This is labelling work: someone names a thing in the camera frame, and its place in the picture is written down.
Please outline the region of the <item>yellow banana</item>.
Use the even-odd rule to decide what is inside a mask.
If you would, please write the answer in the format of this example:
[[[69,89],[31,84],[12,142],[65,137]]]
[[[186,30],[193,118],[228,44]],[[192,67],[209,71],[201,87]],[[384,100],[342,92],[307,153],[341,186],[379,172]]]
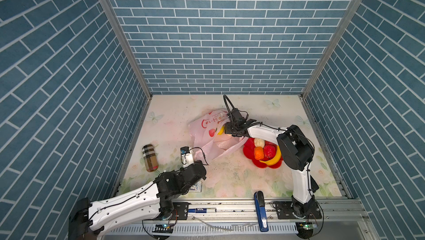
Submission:
[[[279,147],[276,147],[276,148],[277,148],[277,153],[276,153],[276,155],[273,159],[271,159],[271,160],[263,159],[260,162],[266,164],[267,166],[273,166],[273,165],[277,164],[281,160],[281,151],[280,151]]]

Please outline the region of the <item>pink plastic fruit bag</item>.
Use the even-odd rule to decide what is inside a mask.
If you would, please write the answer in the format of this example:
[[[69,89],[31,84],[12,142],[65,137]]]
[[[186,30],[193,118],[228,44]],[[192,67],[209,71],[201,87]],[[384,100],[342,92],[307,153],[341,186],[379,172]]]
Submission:
[[[211,162],[238,150],[247,142],[247,137],[232,137],[225,133],[218,135],[220,128],[229,121],[228,112],[218,109],[189,123],[189,134],[194,141],[194,159]]]

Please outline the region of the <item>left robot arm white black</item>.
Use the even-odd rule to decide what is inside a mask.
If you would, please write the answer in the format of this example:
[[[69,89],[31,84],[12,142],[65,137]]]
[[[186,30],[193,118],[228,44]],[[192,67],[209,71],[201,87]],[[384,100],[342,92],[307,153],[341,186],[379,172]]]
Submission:
[[[83,198],[71,210],[68,239],[95,240],[121,226],[154,219],[168,219],[174,211],[173,200],[189,192],[207,170],[197,161],[177,171],[163,172],[141,188],[122,195],[90,201]]]

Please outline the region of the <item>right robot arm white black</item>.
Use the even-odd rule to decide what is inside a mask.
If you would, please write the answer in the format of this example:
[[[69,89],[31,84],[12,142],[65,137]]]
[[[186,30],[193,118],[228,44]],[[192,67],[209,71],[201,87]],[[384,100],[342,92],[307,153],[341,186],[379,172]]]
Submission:
[[[283,162],[292,170],[292,210],[297,218],[303,219],[316,209],[314,193],[319,189],[309,169],[315,149],[301,129],[296,125],[288,128],[274,128],[244,118],[233,108],[229,111],[230,121],[224,125],[224,133],[234,137],[259,138],[276,144],[280,148]]]

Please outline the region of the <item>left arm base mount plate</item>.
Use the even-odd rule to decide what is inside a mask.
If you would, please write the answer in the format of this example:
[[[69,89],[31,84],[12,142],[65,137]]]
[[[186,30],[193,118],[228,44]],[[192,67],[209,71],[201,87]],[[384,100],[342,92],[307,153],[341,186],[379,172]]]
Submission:
[[[173,202],[172,221],[187,220],[189,211],[189,202]]]

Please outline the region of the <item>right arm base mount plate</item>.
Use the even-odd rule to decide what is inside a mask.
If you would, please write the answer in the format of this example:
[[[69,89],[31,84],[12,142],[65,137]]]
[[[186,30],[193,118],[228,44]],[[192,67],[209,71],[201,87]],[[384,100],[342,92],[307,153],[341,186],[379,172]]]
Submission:
[[[272,207],[276,210],[280,220],[285,219],[321,219],[322,210],[315,200],[302,204],[292,201],[274,201]]]

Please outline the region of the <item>beige pear fruit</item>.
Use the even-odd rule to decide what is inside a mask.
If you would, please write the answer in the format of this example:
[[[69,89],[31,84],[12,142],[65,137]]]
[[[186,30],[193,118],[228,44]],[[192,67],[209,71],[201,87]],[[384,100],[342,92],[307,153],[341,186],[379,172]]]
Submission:
[[[260,139],[260,138],[254,138],[254,145],[255,145],[256,148],[258,148],[258,147],[264,148],[265,141],[263,139]]]

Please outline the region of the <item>orange fruit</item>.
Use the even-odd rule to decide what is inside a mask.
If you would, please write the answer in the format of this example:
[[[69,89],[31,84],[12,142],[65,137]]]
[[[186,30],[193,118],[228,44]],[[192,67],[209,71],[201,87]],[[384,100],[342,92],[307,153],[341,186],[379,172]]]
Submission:
[[[265,154],[264,154],[264,150],[263,150],[263,148],[260,148],[260,147],[258,147],[258,148],[254,148],[254,159],[255,160],[258,160],[258,161],[261,161],[261,160],[263,160],[265,158]]]

